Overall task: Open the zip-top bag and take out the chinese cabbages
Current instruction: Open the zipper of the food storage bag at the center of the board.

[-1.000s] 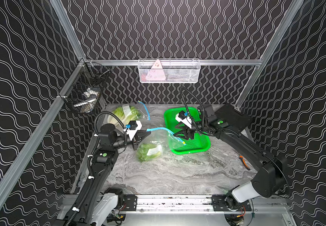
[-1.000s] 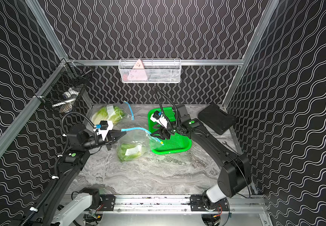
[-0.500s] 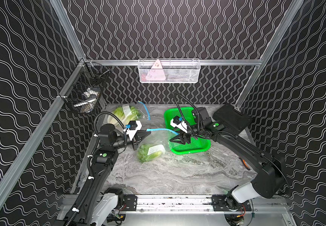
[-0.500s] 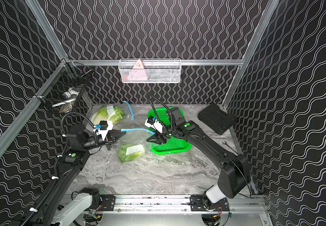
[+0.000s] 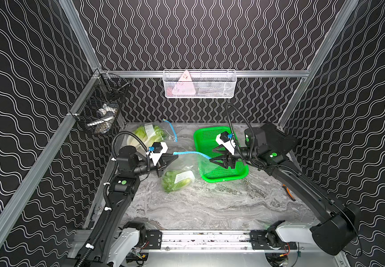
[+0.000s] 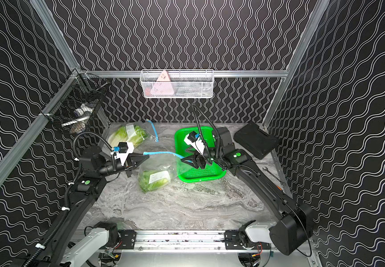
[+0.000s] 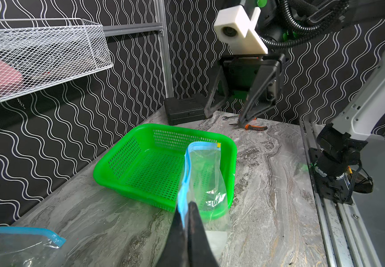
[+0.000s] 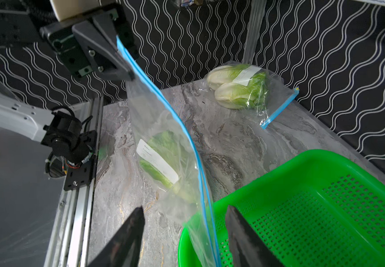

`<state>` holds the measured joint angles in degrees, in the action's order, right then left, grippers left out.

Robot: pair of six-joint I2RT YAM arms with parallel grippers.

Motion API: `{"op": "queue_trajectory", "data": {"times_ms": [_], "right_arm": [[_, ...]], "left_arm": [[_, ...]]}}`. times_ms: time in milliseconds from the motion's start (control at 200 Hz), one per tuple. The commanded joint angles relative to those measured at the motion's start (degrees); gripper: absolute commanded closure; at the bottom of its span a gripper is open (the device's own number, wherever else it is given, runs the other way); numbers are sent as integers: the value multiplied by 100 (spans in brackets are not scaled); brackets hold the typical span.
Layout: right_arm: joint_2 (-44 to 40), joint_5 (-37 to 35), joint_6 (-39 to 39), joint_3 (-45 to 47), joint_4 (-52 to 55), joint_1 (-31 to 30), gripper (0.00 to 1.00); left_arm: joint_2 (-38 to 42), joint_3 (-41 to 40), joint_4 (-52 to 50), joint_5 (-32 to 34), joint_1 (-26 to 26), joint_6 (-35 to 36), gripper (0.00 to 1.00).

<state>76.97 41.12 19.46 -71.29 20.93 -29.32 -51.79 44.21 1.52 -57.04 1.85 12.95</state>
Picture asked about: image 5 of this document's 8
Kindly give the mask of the green chinese cabbage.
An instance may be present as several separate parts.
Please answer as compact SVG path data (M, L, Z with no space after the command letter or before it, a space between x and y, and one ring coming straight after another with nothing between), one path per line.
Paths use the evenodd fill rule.
M195 181L192 171L167 171L162 178L162 187L166 193L179 191Z

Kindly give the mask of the zip-top bag blue seal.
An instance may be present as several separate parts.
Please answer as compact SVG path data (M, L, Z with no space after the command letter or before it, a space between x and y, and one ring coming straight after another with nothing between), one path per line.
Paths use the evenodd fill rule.
M192 171L196 180L201 178L204 175L211 173L214 169L218 167L216 164L211 163L209 161L210 160L209 156L200 152L196 152L196 151L175 152L174 155L178 155L179 158L174 162L172 162L167 167L167 169L165 170L165 173L167 171L181 171L181 172Z

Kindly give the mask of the pale chinese cabbage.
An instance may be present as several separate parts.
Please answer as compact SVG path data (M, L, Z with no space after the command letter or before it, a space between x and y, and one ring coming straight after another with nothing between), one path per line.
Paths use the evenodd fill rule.
M151 146L154 142L162 142L165 138L166 131L159 126L153 126L153 131L149 137L149 146Z
M145 127L143 125L136 128L134 131L132 131L146 146L148 146L148 135L146 133ZM132 136L129 136L126 141L127 145L135 146L136 148L142 148L140 143L133 138Z

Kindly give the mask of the zip-top bag with two cabbages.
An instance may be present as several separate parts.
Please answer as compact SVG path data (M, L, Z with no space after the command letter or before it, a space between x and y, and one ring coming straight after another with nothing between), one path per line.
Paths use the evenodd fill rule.
M171 122L167 120L149 122L132 131L148 148L154 142L177 142L177 133Z

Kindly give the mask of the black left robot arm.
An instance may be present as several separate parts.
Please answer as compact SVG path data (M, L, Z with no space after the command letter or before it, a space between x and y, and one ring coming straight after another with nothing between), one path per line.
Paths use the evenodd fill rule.
M168 153L165 142L154 143L145 154L134 146L120 148L116 156L118 173L104 183L104 209L84 245L64 267L119 267L134 249L147 244L143 223L129 222L119 236L116 231L139 189L140 177L151 172L162 175L178 156Z

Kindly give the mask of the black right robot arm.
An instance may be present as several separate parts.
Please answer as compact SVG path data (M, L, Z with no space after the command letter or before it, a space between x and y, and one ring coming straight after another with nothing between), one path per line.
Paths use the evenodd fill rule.
M344 204L304 175L287 154L298 143L271 123L249 126L244 131L245 146L236 144L234 134L219 132L210 162L222 168L234 168L238 161L265 171L292 189L318 219L318 224L291 223L284 220L271 225L264 239L268 246L279 248L289 243L314 244L323 252L336 256L358 237L360 208Z

